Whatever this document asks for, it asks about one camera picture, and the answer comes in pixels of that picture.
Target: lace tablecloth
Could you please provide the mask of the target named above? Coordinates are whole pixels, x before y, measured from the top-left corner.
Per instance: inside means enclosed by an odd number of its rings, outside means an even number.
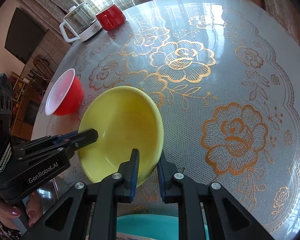
[[[137,87],[162,115],[168,161],[197,182],[220,182],[274,238],[292,239],[300,229],[300,47],[247,0],[155,0],[124,13],[118,29],[68,51],[33,139],[77,130],[98,95]],[[48,117],[47,95],[69,68],[83,102],[75,114]],[[71,164],[60,176],[89,183],[77,155]],[[118,212],[178,215],[161,201],[156,170]]]

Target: kettle lid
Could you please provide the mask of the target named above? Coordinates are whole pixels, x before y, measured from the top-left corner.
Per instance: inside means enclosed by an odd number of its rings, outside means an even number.
[[[68,18],[70,15],[72,15],[74,13],[74,11],[76,11],[77,9],[79,9],[82,5],[85,5],[85,4],[88,4],[87,2],[83,2],[77,6],[72,6],[70,9],[69,9],[69,12],[66,16],[63,17],[63,20],[65,20],[66,18]]]

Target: red mug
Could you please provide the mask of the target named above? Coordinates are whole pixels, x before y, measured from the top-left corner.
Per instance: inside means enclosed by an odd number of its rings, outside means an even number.
[[[98,12],[96,17],[106,31],[112,31],[118,28],[126,20],[125,15],[115,4]]]

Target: human hand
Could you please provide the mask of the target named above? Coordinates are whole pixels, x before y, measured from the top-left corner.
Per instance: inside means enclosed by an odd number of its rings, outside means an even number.
[[[29,216],[29,226],[32,227],[43,214],[40,197],[37,191],[30,194],[30,199],[26,204],[26,212]],[[2,199],[0,200],[0,222],[3,225],[11,229],[17,229],[12,219],[18,218],[20,215],[21,210],[19,208],[6,203]]]

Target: glass kettle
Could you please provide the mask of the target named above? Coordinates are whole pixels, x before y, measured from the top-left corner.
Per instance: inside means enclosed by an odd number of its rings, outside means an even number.
[[[74,34],[74,38],[70,39],[67,36],[65,25]],[[95,14],[86,2],[78,6],[72,6],[69,13],[63,18],[59,28],[66,42],[86,41],[102,29]]]

